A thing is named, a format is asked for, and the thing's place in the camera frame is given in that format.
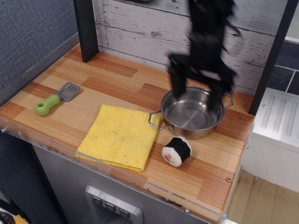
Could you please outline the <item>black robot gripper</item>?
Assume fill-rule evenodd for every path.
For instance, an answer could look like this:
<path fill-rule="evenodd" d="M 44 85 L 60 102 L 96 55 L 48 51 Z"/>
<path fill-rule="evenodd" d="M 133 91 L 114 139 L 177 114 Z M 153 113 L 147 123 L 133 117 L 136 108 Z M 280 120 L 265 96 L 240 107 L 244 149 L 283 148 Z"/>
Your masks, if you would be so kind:
<path fill-rule="evenodd" d="M 189 35 L 190 53 L 169 54 L 172 92 L 179 98 L 186 90 L 186 79 L 207 84 L 210 89 L 208 108 L 212 110 L 222 100 L 226 91 L 231 91 L 236 72 L 221 59 L 223 32 L 209 34 L 192 31 Z"/>

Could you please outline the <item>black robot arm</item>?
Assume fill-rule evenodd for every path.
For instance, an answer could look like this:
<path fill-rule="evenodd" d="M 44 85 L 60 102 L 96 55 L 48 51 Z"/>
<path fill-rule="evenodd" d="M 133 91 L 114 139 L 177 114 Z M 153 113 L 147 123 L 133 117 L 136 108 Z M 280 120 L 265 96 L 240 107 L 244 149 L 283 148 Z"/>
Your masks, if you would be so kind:
<path fill-rule="evenodd" d="M 232 0 L 190 0 L 188 2 L 192 29 L 189 35 L 190 54 L 170 54 L 171 77 L 174 98 L 186 90 L 186 80 L 207 84 L 210 89 L 208 108 L 221 102 L 225 92 L 231 92 L 236 72 L 221 59 L 227 18 L 233 14 Z"/>

